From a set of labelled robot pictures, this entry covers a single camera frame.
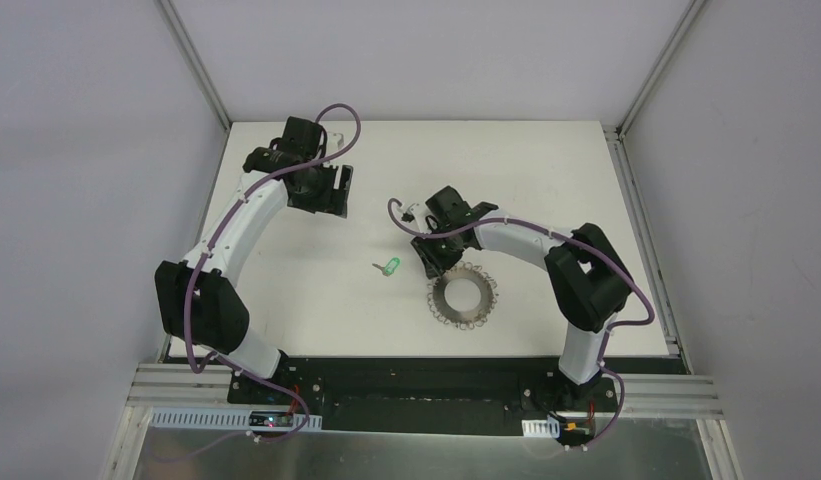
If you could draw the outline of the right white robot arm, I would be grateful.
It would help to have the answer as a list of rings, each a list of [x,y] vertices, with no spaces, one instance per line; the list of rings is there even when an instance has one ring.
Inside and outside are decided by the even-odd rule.
[[[489,202],[472,206],[451,186],[423,204],[399,207],[393,217],[414,226],[411,244],[430,278],[455,267],[469,249],[503,253],[545,271],[568,323],[555,400],[569,410],[591,400],[608,324],[638,290],[600,227],[585,223],[562,233]]]

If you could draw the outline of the metal disc with key rings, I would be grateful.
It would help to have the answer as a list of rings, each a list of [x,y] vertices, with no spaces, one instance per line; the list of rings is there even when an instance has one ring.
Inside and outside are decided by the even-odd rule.
[[[432,316],[462,331],[484,326],[497,302],[497,282],[480,265],[459,262],[428,283]]]

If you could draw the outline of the silver key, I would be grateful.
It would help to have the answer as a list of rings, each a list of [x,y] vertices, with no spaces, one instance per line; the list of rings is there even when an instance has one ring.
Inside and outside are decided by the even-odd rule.
[[[384,276],[390,276],[393,272],[393,270],[388,266],[381,266],[376,263],[373,263],[372,266],[379,270]]]

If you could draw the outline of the green plastic key tag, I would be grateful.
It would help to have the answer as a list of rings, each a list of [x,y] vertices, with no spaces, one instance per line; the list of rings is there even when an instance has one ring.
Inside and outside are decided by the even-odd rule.
[[[386,276],[393,275],[400,264],[401,260],[398,257],[391,258],[383,269],[384,274]]]

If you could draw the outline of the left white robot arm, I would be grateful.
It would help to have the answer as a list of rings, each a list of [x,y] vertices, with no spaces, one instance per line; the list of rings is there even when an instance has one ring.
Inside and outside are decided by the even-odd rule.
[[[280,136],[246,157],[233,196],[209,231],[181,260],[161,262],[154,274],[165,333],[254,374],[252,389],[267,404],[289,396],[291,378],[278,369],[282,351],[251,327],[236,285],[280,211],[346,217],[353,169],[331,162],[348,149],[340,143],[331,150],[318,119],[289,117]]]

